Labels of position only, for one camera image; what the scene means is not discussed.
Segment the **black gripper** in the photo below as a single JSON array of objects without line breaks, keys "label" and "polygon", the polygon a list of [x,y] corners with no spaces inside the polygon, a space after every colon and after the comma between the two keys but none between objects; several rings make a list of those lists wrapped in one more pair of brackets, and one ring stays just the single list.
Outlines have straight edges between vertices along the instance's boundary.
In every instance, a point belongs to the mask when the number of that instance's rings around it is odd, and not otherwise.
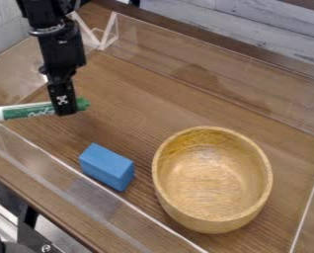
[{"label": "black gripper", "polygon": [[38,38],[45,64],[40,72],[47,76],[49,92],[55,113],[77,113],[77,97],[71,77],[86,65],[86,53],[79,25],[71,19],[54,22],[31,20],[30,34]]}]

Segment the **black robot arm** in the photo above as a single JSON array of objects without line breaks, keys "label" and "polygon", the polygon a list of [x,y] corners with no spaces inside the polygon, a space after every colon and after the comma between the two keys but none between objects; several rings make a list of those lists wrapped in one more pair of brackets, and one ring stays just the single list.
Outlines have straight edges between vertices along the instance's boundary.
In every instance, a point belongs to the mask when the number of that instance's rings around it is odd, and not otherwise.
[{"label": "black robot arm", "polygon": [[81,6],[81,0],[16,0],[30,23],[30,35],[38,39],[49,78],[54,111],[59,116],[78,112],[73,76],[86,65],[81,27],[67,15]]}]

